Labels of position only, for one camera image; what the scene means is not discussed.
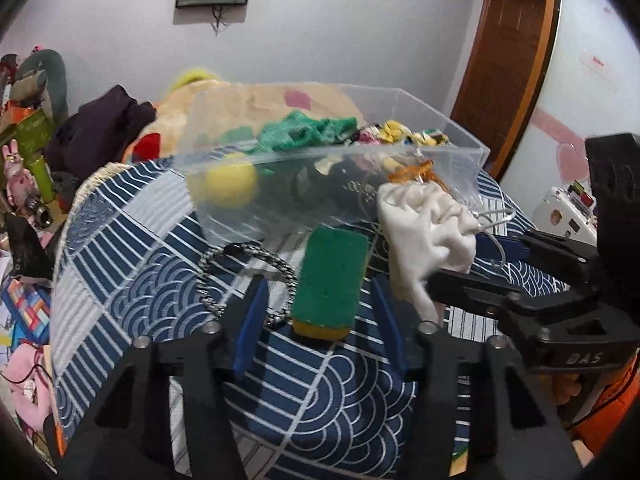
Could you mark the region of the person right hand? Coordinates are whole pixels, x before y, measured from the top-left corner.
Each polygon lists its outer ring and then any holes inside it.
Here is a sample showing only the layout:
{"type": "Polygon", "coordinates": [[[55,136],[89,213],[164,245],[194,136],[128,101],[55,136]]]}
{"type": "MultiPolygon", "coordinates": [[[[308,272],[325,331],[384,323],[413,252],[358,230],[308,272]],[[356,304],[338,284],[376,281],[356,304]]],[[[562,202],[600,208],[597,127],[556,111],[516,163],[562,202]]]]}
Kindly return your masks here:
{"type": "Polygon", "coordinates": [[[582,390],[579,375],[575,373],[540,375],[539,380],[555,405],[567,404],[582,390]]]}

